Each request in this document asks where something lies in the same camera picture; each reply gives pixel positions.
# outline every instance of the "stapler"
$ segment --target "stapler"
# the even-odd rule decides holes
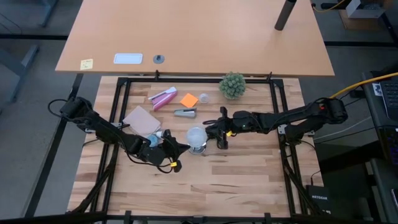
[[[154,111],[157,111],[167,103],[170,103],[175,96],[177,96],[177,89],[173,86],[168,90],[149,97],[148,100],[152,101],[152,104],[154,105]]]
[[[174,115],[184,118],[195,118],[197,116],[197,109],[196,108],[178,109],[174,111]]]

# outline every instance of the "black cylinder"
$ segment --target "black cylinder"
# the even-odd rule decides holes
[[[296,1],[297,0],[286,0],[286,2],[284,4],[284,7],[282,8],[282,10],[281,10],[281,12],[279,14],[278,21],[276,21],[276,24],[275,24],[275,29],[276,30],[281,31],[281,30],[284,29],[284,27],[286,25],[286,22],[287,22],[287,19],[289,18],[290,13],[292,12],[294,5],[296,4]]]

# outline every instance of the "pink object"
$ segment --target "pink object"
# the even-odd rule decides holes
[[[177,89],[172,87],[152,97],[149,97],[148,100],[152,101],[154,105],[154,111],[157,111],[167,103],[170,103],[175,96],[177,96]]]

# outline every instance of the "brown napkin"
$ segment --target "brown napkin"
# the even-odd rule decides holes
[[[140,106],[127,115],[123,123],[130,124],[132,131],[144,137],[148,137],[160,129],[160,121]]]

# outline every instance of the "orange sticky note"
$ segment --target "orange sticky note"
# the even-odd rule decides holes
[[[184,98],[180,101],[182,105],[186,106],[187,108],[191,108],[195,103],[197,103],[198,98],[194,97],[192,94],[187,93]]]

